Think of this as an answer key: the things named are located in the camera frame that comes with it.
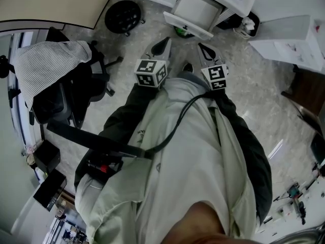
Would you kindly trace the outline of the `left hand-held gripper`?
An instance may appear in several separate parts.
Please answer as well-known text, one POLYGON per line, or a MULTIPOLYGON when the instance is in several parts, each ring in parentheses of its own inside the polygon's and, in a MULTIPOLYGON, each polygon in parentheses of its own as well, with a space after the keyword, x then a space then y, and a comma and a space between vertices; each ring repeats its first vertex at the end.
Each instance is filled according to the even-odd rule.
POLYGON ((159 88, 168 76, 168 65, 166 61, 170 57, 172 39, 166 37, 152 42, 146 49, 148 58, 137 59, 134 67, 134 75, 139 86, 159 88))

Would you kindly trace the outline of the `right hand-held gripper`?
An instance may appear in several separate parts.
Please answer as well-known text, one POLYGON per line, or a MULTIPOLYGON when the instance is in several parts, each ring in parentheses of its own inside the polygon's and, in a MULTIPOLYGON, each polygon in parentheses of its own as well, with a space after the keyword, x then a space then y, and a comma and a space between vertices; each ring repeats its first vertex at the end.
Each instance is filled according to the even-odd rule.
POLYGON ((198 43, 199 59, 204 80, 211 90, 220 90, 226 88, 226 80, 228 78, 229 69, 223 64, 220 51, 209 44, 198 43))

